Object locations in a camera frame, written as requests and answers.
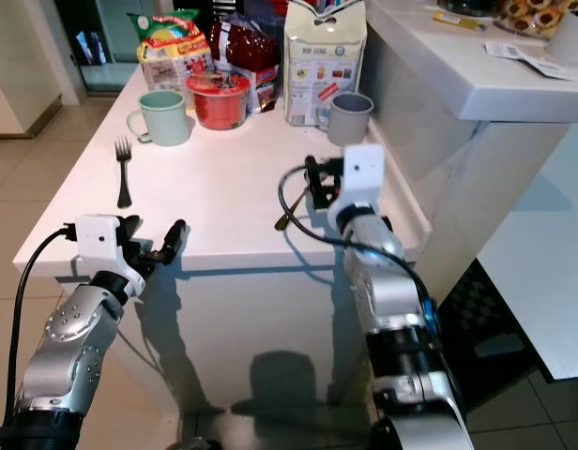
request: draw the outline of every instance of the tile floor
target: tile floor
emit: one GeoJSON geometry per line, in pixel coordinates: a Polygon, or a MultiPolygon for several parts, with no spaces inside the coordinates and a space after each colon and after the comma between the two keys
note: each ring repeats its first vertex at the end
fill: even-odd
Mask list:
{"type": "MultiPolygon", "coordinates": [[[[19,274],[11,261],[112,104],[90,98],[67,107],[32,141],[0,141],[0,421],[13,295],[19,274]]],[[[58,285],[33,279],[27,287],[19,377],[33,353],[42,320],[62,297],[58,285]]],[[[364,449],[362,408],[305,408],[257,414],[200,414],[177,424],[162,417],[111,353],[78,448],[165,450],[178,435],[221,440],[227,450],[364,449]]],[[[477,450],[578,450],[578,381],[521,380],[469,415],[477,450]]]]}

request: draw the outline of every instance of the gray cup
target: gray cup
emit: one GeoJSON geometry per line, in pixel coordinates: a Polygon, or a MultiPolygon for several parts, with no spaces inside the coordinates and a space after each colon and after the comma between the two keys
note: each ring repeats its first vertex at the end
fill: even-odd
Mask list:
{"type": "Polygon", "coordinates": [[[190,127],[185,114],[185,100],[181,94],[167,90],[152,91],[141,96],[139,104],[141,110],[129,114],[127,125],[140,143],[179,145],[189,138],[190,127]],[[145,134],[135,131],[130,124],[141,113],[147,125],[145,134]]]}
{"type": "Polygon", "coordinates": [[[328,139],[339,146],[361,143],[371,117],[374,103],[355,92],[336,95],[330,102],[328,139]]]}

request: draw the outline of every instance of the white countertop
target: white countertop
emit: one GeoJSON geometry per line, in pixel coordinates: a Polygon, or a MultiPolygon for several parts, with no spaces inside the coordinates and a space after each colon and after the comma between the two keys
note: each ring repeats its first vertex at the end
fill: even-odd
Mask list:
{"type": "MultiPolygon", "coordinates": [[[[518,61],[489,56],[483,47],[500,40],[547,56],[542,41],[516,37],[491,21],[485,32],[436,22],[436,10],[431,0],[367,0],[370,26],[456,117],[578,123],[578,81],[544,78],[518,61]]],[[[570,71],[578,76],[578,67],[570,71]]]]}
{"type": "MultiPolygon", "coordinates": [[[[22,268],[38,244],[64,222],[82,214],[138,214],[144,223],[135,236],[151,239],[160,247],[163,236],[178,218],[190,226],[183,252],[183,270],[300,266],[302,262],[274,230],[282,210],[277,185],[283,173],[303,164],[304,157],[336,157],[341,150],[327,135],[312,127],[291,127],[282,116],[282,105],[272,112],[251,116],[228,131],[212,131],[199,124],[190,139],[175,147],[139,144],[132,140],[128,164],[131,208],[119,210],[116,200],[119,166],[114,139],[130,133],[127,115],[138,108],[138,97],[147,91],[140,69],[132,75],[93,139],[71,170],[53,200],[14,259],[22,268]]],[[[367,140],[376,140],[374,126],[367,140]]],[[[403,241],[406,259],[415,260],[430,233],[430,225],[390,157],[381,209],[388,214],[403,241]]],[[[289,203],[305,187],[297,176],[289,183],[289,203]]],[[[298,216],[306,215],[304,204],[298,216]]],[[[318,233],[323,220],[312,225],[318,233]]],[[[288,239],[310,264],[334,264],[332,248],[290,226],[288,239]]],[[[70,261],[76,244],[57,239],[39,258],[34,274],[72,275],[70,261]]]]}
{"type": "Polygon", "coordinates": [[[554,379],[578,377],[578,126],[479,261],[554,379]]]}

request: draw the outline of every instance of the fork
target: fork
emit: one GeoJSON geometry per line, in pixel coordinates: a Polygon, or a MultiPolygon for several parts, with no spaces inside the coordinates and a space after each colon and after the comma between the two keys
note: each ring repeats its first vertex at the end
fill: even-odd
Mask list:
{"type": "Polygon", "coordinates": [[[120,193],[118,194],[118,207],[128,208],[132,201],[130,200],[129,186],[127,185],[127,171],[125,162],[130,161],[130,143],[126,136],[119,138],[114,143],[116,151],[116,161],[120,163],[120,193]]]}

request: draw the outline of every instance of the green mug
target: green mug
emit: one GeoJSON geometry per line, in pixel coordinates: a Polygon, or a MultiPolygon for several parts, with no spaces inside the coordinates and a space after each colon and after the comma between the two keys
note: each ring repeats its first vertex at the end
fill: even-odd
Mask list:
{"type": "Polygon", "coordinates": [[[182,94],[169,90],[148,92],[139,98],[139,105],[141,109],[127,117],[127,125],[140,143],[170,146],[179,145],[189,138],[190,127],[182,94]],[[135,131],[130,124],[141,113],[147,125],[146,133],[135,131]]]}

